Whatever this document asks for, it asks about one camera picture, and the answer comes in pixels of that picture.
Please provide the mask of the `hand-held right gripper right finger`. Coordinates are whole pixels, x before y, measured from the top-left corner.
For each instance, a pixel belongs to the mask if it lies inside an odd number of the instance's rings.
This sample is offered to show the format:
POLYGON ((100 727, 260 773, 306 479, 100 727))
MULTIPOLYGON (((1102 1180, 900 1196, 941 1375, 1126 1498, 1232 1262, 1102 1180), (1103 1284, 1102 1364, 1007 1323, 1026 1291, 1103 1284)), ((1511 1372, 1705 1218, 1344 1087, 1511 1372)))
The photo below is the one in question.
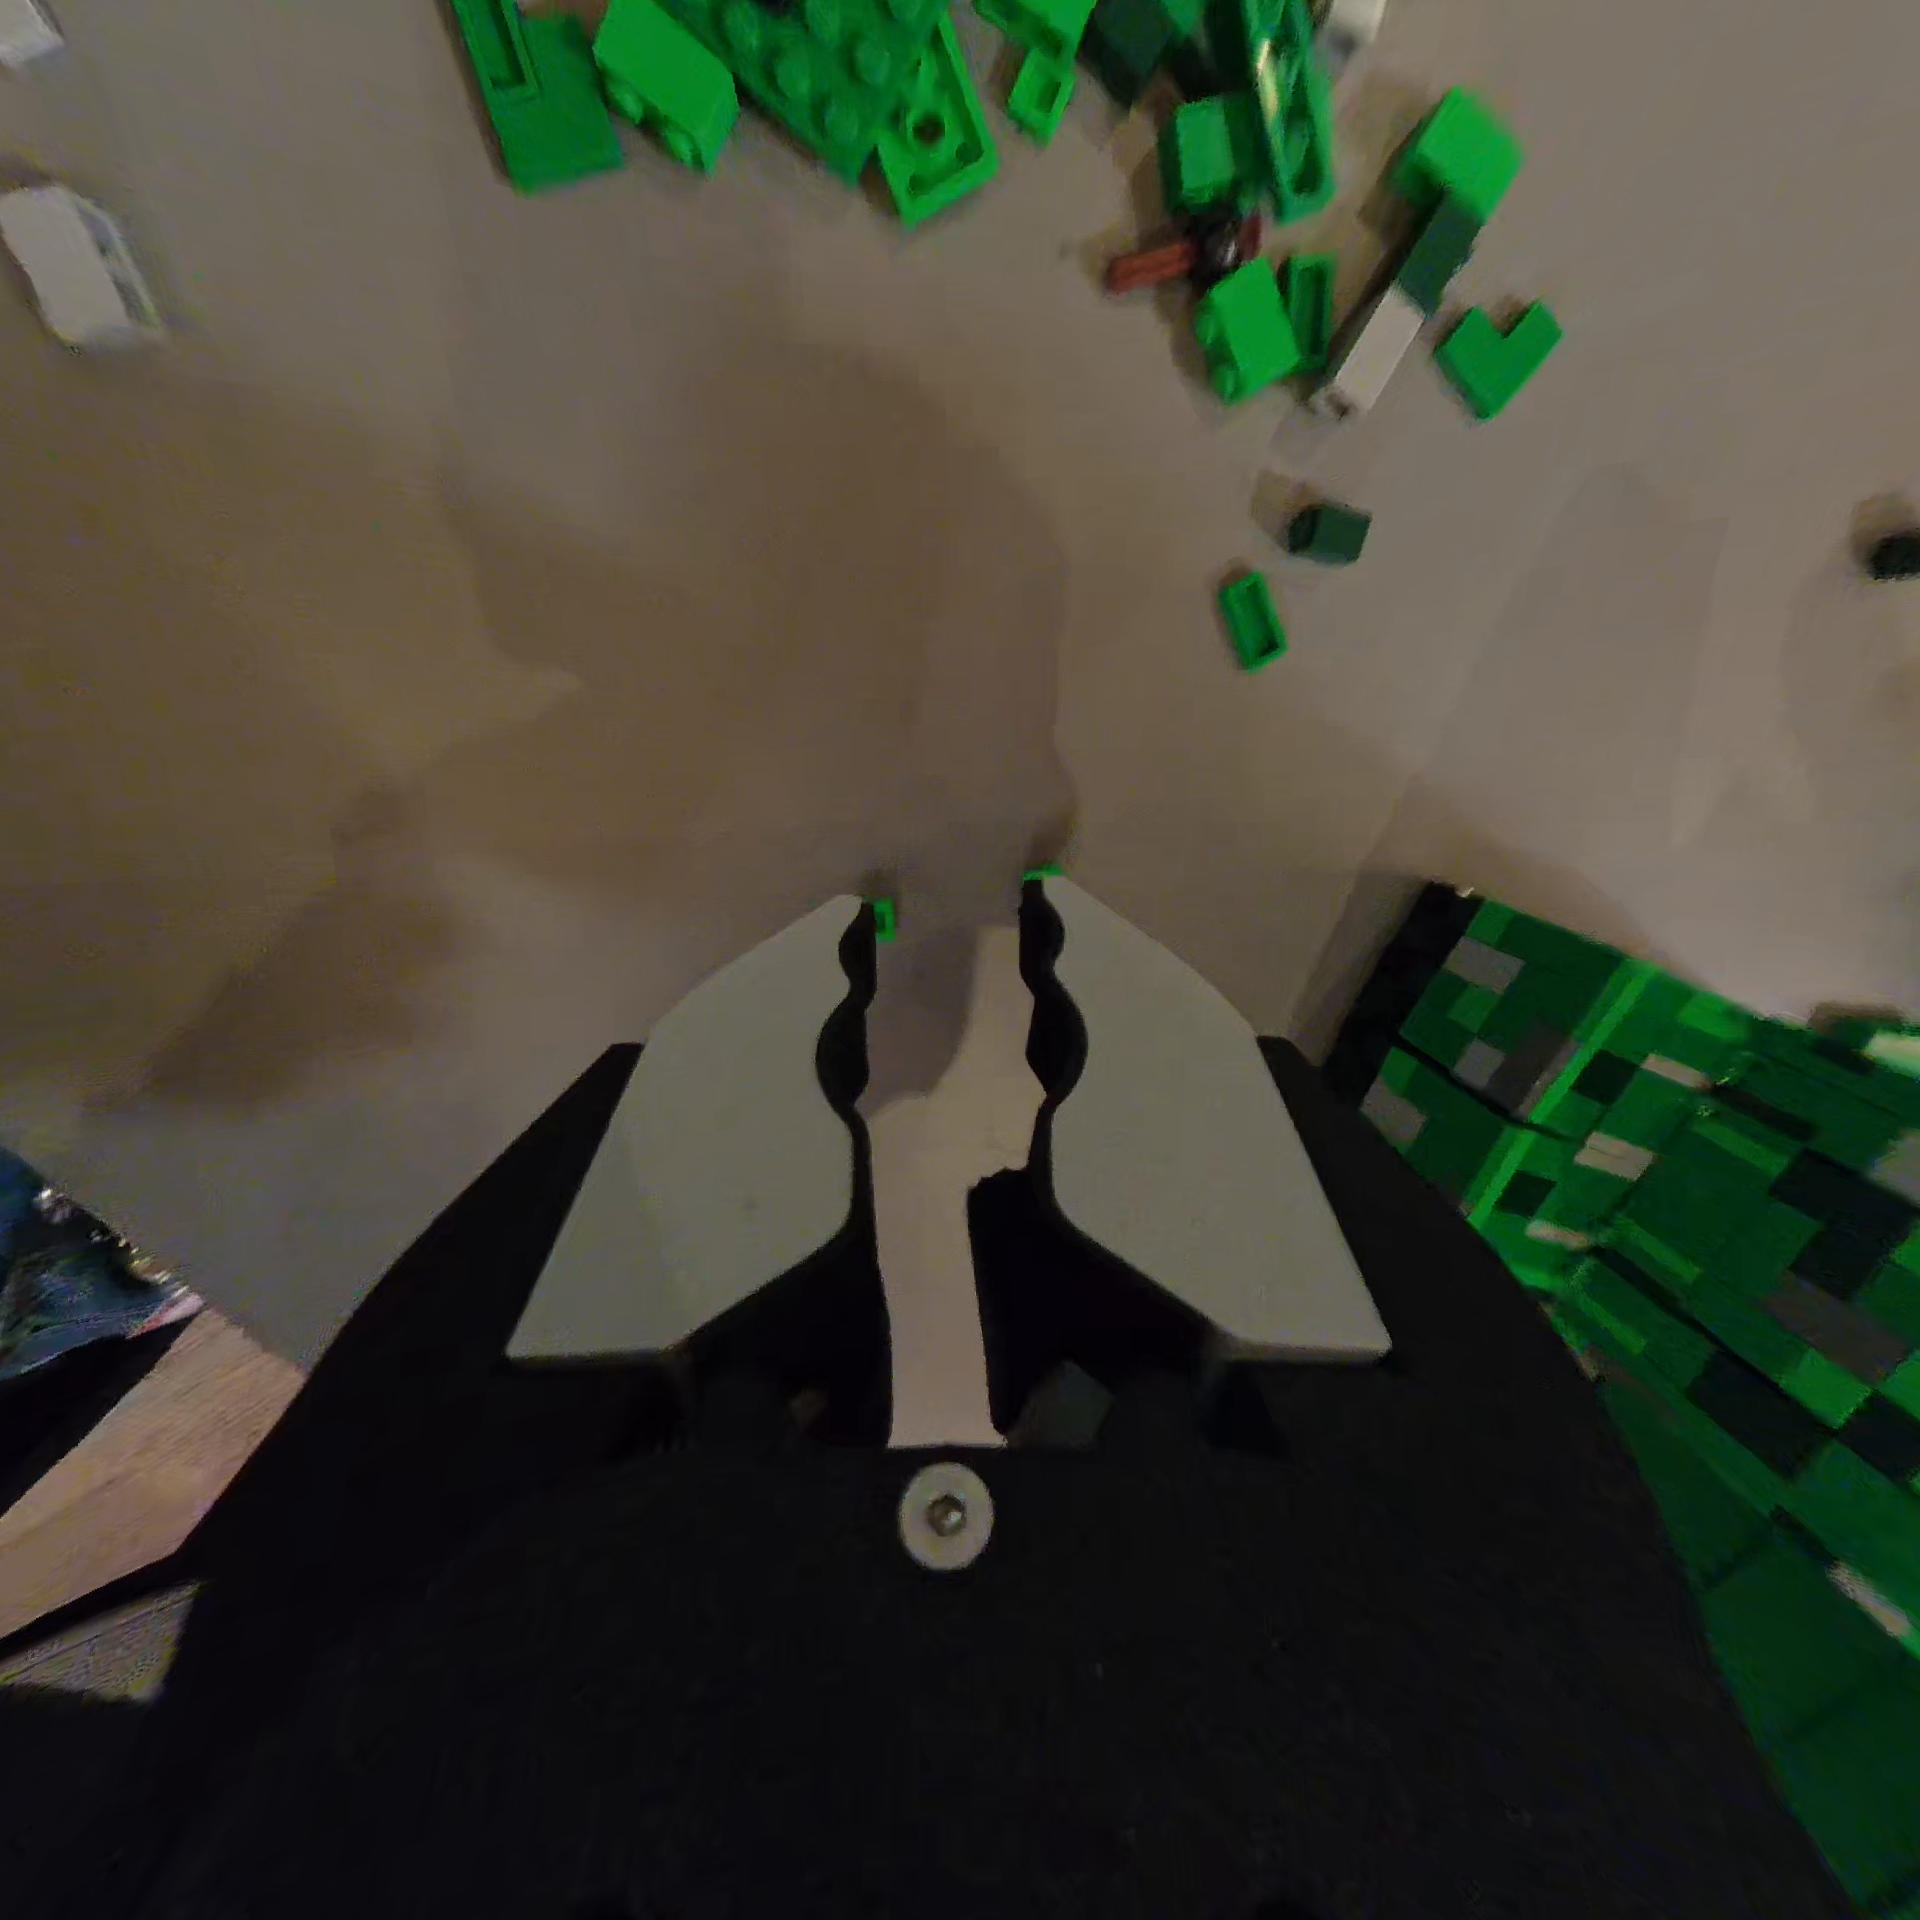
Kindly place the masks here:
POLYGON ((968 1192, 988 1394, 1370 1364, 1389 1333, 1254 1028, 1066 878, 1024 878, 1026 1159, 968 1192))

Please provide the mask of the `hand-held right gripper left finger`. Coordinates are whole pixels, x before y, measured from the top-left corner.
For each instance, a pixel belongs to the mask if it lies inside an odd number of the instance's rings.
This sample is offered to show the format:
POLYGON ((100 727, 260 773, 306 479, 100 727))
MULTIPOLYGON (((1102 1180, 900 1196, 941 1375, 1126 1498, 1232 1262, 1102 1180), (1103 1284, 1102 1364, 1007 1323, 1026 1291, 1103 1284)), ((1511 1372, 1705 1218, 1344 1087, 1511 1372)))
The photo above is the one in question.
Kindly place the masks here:
POLYGON ((566 1205, 517 1364, 884 1379, 860 1094, 874 917, 831 896, 657 1022, 566 1205))

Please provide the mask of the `grey desk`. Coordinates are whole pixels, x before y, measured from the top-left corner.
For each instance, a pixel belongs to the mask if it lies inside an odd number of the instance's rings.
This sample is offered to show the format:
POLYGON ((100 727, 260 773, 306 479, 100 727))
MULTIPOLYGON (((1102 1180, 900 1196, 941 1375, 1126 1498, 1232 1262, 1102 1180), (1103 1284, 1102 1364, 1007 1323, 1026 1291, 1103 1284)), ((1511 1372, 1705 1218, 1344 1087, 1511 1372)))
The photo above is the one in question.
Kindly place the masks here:
POLYGON ((4 1135, 288 1359, 863 885, 902 1442, 990 1435, 1032 861, 1304 1048, 1422 878, 1914 1015, 1914 591, 1853 556, 1914 510, 1914 4, 1389 4, 1301 247, 1352 300, 1391 150, 1487 100, 1455 300, 1566 328, 1495 422, 1425 346, 1346 422, 1215 405, 1096 285, 1159 171, 1093 85, 904 231, 752 114, 519 198, 431 4, 47 11, 4 181, 105 204, 164 338, 4 279, 4 1135), (1318 498, 1350 566, 1284 550, 1318 498))

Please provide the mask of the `green mosaic block build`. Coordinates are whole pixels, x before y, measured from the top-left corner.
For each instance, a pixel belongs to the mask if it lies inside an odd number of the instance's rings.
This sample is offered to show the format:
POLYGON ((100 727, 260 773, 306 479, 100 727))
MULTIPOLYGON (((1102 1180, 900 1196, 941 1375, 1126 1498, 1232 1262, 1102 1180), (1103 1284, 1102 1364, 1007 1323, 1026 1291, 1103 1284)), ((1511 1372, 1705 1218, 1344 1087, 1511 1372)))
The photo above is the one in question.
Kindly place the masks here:
POLYGON ((1322 1064, 1545 1307, 1860 1916, 1914 1916, 1914 1022, 1770 1020, 1425 882, 1322 1064))

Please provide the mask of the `green hollow tile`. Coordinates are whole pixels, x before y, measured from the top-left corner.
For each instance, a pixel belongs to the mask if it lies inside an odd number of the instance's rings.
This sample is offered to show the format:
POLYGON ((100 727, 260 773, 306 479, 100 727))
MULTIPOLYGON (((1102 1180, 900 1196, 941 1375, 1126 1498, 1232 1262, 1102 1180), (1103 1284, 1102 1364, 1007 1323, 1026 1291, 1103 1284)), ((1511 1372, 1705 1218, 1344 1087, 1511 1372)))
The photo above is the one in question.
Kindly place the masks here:
POLYGON ((1288 652, 1287 624, 1265 573, 1236 566, 1215 588, 1215 612, 1244 674, 1254 674, 1288 652))

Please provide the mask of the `pile of green bricks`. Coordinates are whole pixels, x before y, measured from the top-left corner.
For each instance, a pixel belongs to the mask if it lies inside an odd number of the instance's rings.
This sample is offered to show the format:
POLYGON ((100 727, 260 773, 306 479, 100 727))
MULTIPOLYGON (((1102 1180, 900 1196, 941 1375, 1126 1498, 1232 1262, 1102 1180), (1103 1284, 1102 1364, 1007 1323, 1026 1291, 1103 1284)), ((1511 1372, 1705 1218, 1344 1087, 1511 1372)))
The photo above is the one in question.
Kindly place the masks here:
MULTIPOLYGON (((612 174, 625 158, 623 127, 709 174, 745 106, 777 123, 660 3, 452 3, 441 11, 497 170, 521 194, 612 174)), ((1333 253, 1273 259, 1265 229, 1306 224, 1329 205, 1333 86, 1375 42, 1384 4, 978 3, 973 13, 1014 58, 1002 114, 1036 146, 1057 132, 1080 72, 1118 106, 1136 106, 1156 79, 1175 85, 1180 102, 1156 146, 1160 240, 1215 210, 1263 215, 1261 253, 1204 295, 1190 287, 1192 338, 1222 402, 1306 382, 1311 407, 1333 419, 1368 412, 1448 300, 1525 160, 1481 96, 1448 88, 1382 181, 1415 220, 1409 240, 1338 319, 1333 253)), ((898 221, 921 226, 994 181, 997 165, 951 4, 853 186, 874 174, 898 221)))

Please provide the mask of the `green L-shaped plate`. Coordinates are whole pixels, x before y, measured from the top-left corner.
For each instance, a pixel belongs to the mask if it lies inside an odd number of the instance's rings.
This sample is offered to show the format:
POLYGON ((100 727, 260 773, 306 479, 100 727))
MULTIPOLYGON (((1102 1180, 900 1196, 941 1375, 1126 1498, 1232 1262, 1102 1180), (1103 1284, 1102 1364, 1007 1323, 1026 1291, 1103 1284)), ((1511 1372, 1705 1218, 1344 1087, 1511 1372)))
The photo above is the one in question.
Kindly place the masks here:
POLYGON ((1506 323, 1485 306, 1472 306, 1433 349, 1433 364, 1469 419, 1489 422, 1541 373, 1562 335, 1545 302, 1516 309, 1506 323))

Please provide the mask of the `brown lever piece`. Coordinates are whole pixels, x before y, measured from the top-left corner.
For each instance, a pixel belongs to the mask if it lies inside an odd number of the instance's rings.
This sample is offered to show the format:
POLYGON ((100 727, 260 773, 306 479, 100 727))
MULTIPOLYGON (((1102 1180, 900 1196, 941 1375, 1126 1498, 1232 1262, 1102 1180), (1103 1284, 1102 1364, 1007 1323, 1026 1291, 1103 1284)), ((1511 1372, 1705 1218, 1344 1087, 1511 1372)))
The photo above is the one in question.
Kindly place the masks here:
POLYGON ((1263 247, 1263 215, 1215 210, 1189 220, 1175 235, 1119 253, 1108 261, 1102 274, 1102 291, 1110 296, 1156 291, 1175 280, 1198 295, 1232 277, 1263 247))

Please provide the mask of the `clear white slope brick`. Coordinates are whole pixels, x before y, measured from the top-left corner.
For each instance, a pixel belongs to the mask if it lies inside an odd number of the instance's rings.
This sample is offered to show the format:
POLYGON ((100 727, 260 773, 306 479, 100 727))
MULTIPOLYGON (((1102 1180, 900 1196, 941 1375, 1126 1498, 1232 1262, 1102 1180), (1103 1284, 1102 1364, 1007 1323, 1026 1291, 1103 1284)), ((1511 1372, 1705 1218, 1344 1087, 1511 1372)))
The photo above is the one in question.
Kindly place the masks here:
POLYGON ((152 291, 100 204, 62 183, 14 187, 1 197, 1 237, 60 346, 117 352, 162 338, 152 291))

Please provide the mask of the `large green studded plate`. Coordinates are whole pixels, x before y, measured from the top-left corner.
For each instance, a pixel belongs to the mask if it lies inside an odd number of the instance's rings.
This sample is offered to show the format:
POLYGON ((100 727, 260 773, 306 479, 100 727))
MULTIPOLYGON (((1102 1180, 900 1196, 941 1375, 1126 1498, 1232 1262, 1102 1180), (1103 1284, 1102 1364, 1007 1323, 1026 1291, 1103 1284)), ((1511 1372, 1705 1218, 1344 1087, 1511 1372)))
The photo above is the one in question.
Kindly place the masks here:
POLYGON ((736 86, 853 186, 904 102, 948 3, 662 3, 736 86))

